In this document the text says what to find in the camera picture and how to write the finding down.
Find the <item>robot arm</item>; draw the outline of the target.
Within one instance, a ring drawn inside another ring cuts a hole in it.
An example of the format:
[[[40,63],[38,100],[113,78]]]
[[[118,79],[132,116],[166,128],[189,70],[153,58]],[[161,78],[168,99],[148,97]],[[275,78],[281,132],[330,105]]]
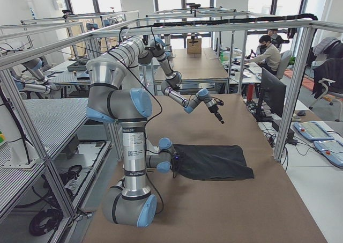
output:
[[[112,223],[147,227],[156,213],[157,199],[147,183],[147,169],[167,173],[172,167],[174,146],[161,138],[158,148],[148,150],[145,124],[152,114],[152,103],[143,89],[120,89],[126,76],[125,65],[98,57],[87,63],[91,89],[87,116],[122,127],[124,176],[105,195],[104,216]]]
[[[207,89],[199,90],[189,99],[184,98],[175,91],[176,86],[181,82],[182,76],[178,71],[174,71],[171,68],[163,46],[158,43],[156,39],[152,40],[150,45],[145,47],[145,52],[138,56],[137,60],[140,64],[143,64],[143,62],[148,61],[153,57],[158,60],[166,76],[165,80],[161,84],[161,90],[165,96],[168,96],[178,102],[187,113],[191,113],[201,102],[203,102],[207,106],[208,110],[214,114],[221,123],[224,123],[218,108],[219,105],[223,105],[223,101],[212,97]],[[137,96],[134,96],[135,90],[136,89],[130,90],[129,97],[131,98],[131,104],[134,111],[139,113],[140,118],[147,119],[152,115],[151,99],[147,95],[147,91],[138,90],[137,92],[142,93],[144,97],[137,102],[134,102],[134,100],[138,99]]]

